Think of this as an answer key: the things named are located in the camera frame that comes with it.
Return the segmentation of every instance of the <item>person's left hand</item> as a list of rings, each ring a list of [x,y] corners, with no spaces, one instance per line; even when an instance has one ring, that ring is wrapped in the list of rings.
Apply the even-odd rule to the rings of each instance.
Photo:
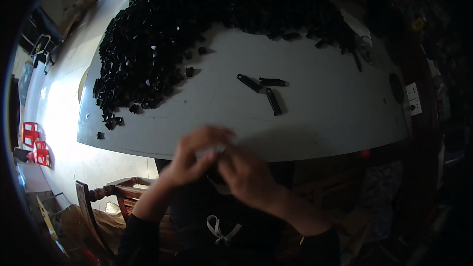
[[[217,160],[217,155],[206,152],[198,161],[195,153],[211,145],[230,145],[233,132],[225,127],[207,126],[194,130],[179,140],[174,160],[163,170],[163,176],[174,186],[198,180]]]

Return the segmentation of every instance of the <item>red stool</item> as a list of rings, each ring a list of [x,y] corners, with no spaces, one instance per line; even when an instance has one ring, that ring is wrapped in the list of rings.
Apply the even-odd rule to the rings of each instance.
[[[23,144],[32,148],[33,143],[39,138],[38,123],[24,122],[23,128],[21,129],[21,138],[23,139]]]
[[[33,155],[37,164],[49,166],[49,160],[46,159],[46,156],[49,157],[49,151],[46,149],[45,141],[36,141],[34,143]]]

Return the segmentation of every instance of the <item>floor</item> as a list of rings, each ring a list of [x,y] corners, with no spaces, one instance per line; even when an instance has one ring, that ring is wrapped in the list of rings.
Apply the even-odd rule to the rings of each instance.
[[[94,189],[127,177],[157,177],[152,158],[98,149],[76,141],[80,80],[122,2],[98,0],[63,43],[49,73],[44,75],[43,68],[38,66],[32,75],[24,121],[38,122],[41,139],[48,144],[51,167],[42,166],[42,170],[52,191],[64,193],[64,197],[58,197],[61,207],[78,203],[76,180]],[[116,198],[104,198],[92,203],[92,207],[104,210],[108,201],[116,203]]]

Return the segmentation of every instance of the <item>black sleeve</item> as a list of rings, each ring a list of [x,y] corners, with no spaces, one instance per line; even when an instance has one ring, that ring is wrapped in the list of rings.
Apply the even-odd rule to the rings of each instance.
[[[114,265],[156,265],[159,254],[159,222],[130,215],[121,237]]]
[[[299,264],[340,266],[340,243],[335,227],[316,236],[304,237]]]

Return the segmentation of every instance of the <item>wall socket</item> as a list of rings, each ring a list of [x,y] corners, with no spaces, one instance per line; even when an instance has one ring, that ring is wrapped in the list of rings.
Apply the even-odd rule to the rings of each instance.
[[[419,93],[417,92],[417,86],[415,83],[406,85],[406,91],[407,91],[407,99],[409,101],[419,97]]]
[[[422,113],[421,102],[419,101],[419,98],[409,101],[409,110],[411,110],[411,116]]]

